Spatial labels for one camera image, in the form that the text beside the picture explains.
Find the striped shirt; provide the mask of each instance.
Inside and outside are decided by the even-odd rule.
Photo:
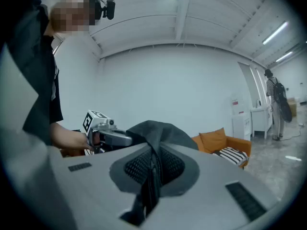
[[[272,77],[271,80],[276,84],[279,82],[279,80],[275,77]],[[275,102],[274,99],[274,84],[271,82],[271,80],[267,80],[267,93],[271,97],[271,104]]]

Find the black mesh fabric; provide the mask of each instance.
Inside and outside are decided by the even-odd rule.
[[[184,161],[176,155],[161,148],[162,171],[163,171],[163,185],[171,182],[180,176],[185,168]]]
[[[143,184],[148,177],[151,155],[151,150],[148,150],[137,158],[127,162],[125,165],[126,174],[139,184]]]

